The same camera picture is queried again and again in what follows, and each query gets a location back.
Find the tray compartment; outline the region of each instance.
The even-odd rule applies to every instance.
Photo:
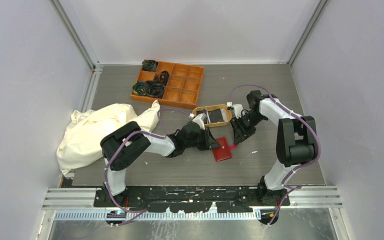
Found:
[[[168,77],[168,82],[167,82],[168,87],[181,89],[183,88],[184,84],[185,84],[185,77],[183,76],[170,75],[170,77]]]
[[[165,87],[165,92],[162,99],[172,101],[172,102],[179,102],[181,94],[182,94],[182,89],[167,86]]]
[[[168,74],[172,74],[173,66],[174,63],[160,61],[156,68],[156,72],[161,73],[162,71],[167,71]]]
[[[186,104],[196,104],[197,103],[198,91],[182,89],[180,102]]]
[[[187,77],[184,83],[184,89],[198,91],[200,89],[201,80],[198,78]]]
[[[176,76],[186,77],[187,72],[188,72],[188,65],[174,64],[173,71],[171,72],[171,74]]]
[[[187,69],[187,77],[200,79],[203,75],[204,68],[200,66],[189,66]]]
[[[155,72],[153,71],[140,71],[137,81],[153,81],[155,78]]]

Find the white enclosure panel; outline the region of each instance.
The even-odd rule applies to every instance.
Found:
[[[61,0],[101,64],[286,63],[319,0]]]
[[[47,0],[0,0],[0,240],[34,239],[91,70]]]
[[[332,0],[293,65],[356,240],[384,240],[384,0]]]

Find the aluminum frame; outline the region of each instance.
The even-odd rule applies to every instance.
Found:
[[[316,6],[316,8],[315,8],[315,10],[314,10],[310,20],[309,20],[309,22],[307,24],[307,26],[305,27],[304,32],[302,33],[301,37],[299,38],[299,41],[296,44],[295,49],[293,50],[292,55],[290,56],[289,61],[287,62],[287,64],[289,64],[289,66],[292,67],[292,65],[294,64],[295,60],[298,57],[298,54],[300,54],[301,49],[303,48],[304,44],[306,43],[310,33],[312,32],[312,30],[316,26],[317,21],[319,20],[320,16],[323,13],[323,10],[328,5],[329,1],[330,0],[320,0],[318,2],[318,4],[317,4],[317,6]]]
[[[82,113],[92,108],[92,104],[94,103],[95,93],[97,92],[97,89],[98,89],[98,81],[102,73],[102,68],[103,66],[101,64],[97,64],[93,70],[93,73],[90,76],[89,82],[87,83],[86,91],[81,101],[80,111]]]
[[[55,9],[55,12],[58,14],[59,18],[61,19],[62,23],[64,24],[65,28],[67,29],[68,34],[70,34],[71,39],[73,40],[73,42],[74,42],[75,46],[77,47],[78,51],[80,52],[80,54],[83,56],[87,65],[89,65],[91,70],[94,69],[95,64],[92,61],[91,56],[89,55],[89,53],[86,50],[85,46],[83,45],[82,41],[80,40],[80,37],[77,34],[76,29],[74,28],[69,17],[67,16],[66,11],[64,10],[63,6],[61,5],[60,0],[49,0],[49,2],[52,4],[53,8]]]
[[[95,194],[101,188],[49,188],[42,206],[42,222],[38,230],[37,239],[47,240],[50,236],[54,221],[105,221],[107,213],[118,210],[117,207],[93,207]],[[303,186],[289,195],[290,206],[282,206],[282,209],[300,208],[328,208],[333,227],[339,240],[349,240],[349,235],[344,224],[341,210],[343,208],[341,198],[335,186]],[[254,220],[261,217],[260,210],[275,209],[276,206],[255,206],[253,212],[241,213],[217,213],[215,202],[208,212],[172,213],[146,212],[135,221],[182,221],[182,220]],[[135,213],[127,213],[128,220]]]

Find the white fabric bag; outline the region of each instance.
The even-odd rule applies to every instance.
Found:
[[[142,130],[151,132],[158,123],[158,110],[158,100],[140,116],[129,104],[116,103],[84,113],[75,110],[56,151],[62,174],[66,175],[71,169],[85,167],[102,158],[101,140],[128,122],[135,121]]]

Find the gray table surface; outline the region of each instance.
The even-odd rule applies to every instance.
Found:
[[[98,110],[114,103],[131,104],[140,115],[151,104],[130,98],[141,66],[106,65],[102,69],[92,109]],[[280,101],[303,114],[291,69],[286,64],[223,64],[205,65],[205,73],[197,106],[226,104],[230,91],[241,84],[258,84],[268,88]],[[246,96],[255,87],[238,88],[232,97],[236,104],[248,108]],[[174,133],[190,119],[177,112],[162,112],[161,119],[168,133]],[[215,162],[213,152],[187,149],[175,158],[143,153],[128,167],[127,185],[256,185],[275,163],[277,128],[269,121],[260,122],[256,133],[232,150],[232,159]],[[210,129],[215,138],[226,137],[233,144],[230,125]],[[153,133],[163,134],[159,123]],[[102,159],[75,170],[73,185],[101,186],[104,181]],[[300,169],[289,181],[291,185],[324,185],[318,164]]]

